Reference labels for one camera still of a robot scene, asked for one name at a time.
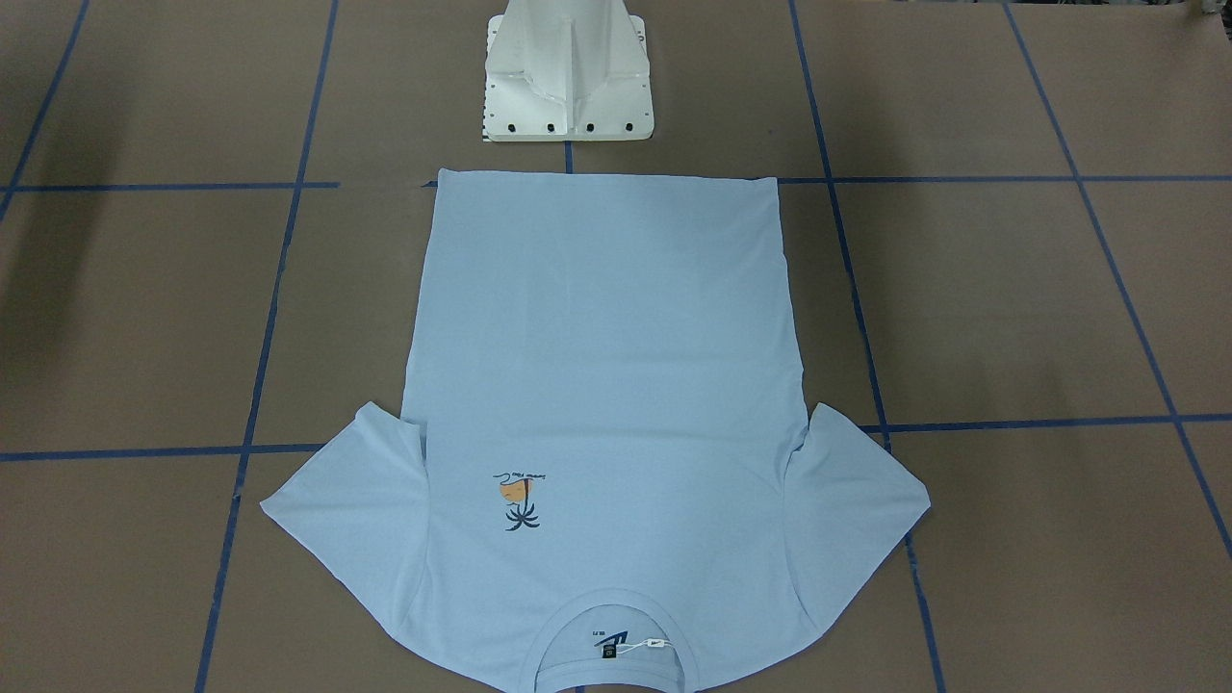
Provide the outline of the light blue t-shirt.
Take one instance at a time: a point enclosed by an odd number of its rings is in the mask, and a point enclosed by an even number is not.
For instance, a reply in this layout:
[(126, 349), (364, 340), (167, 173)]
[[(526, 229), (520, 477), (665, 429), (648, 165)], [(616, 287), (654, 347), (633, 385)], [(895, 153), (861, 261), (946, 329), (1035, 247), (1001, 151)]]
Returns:
[[(808, 409), (777, 181), (439, 171), (400, 411), (261, 508), (505, 692), (696, 692), (809, 649), (928, 512)], [(674, 649), (614, 654), (667, 639)]]

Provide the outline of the white garment tag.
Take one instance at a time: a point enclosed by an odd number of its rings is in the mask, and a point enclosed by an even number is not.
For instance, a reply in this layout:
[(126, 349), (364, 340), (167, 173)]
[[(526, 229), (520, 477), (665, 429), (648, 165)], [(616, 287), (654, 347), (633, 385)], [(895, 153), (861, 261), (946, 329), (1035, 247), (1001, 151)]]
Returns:
[(662, 649), (674, 649), (674, 645), (667, 639), (644, 639), (639, 642), (620, 642), (612, 645), (614, 654), (623, 655), (630, 654), (630, 651), (639, 649), (662, 650)]

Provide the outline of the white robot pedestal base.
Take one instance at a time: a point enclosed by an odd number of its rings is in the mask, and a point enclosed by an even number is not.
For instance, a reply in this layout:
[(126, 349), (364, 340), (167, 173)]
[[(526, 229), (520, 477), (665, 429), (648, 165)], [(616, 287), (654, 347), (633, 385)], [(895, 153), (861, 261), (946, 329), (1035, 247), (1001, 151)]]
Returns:
[(649, 141), (655, 131), (646, 23), (628, 4), (510, 1), (485, 39), (484, 141)]

